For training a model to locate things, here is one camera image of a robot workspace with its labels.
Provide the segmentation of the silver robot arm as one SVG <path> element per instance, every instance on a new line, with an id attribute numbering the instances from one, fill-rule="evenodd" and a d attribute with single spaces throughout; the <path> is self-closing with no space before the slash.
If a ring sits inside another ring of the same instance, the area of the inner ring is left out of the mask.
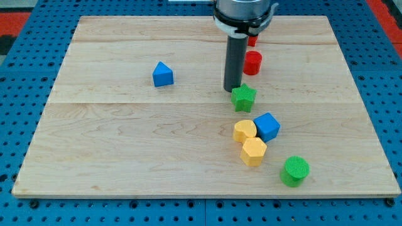
<path id="1" fill-rule="evenodd" d="M 263 10 L 270 3 L 270 0 L 216 0 L 217 9 L 230 12 Z"/>

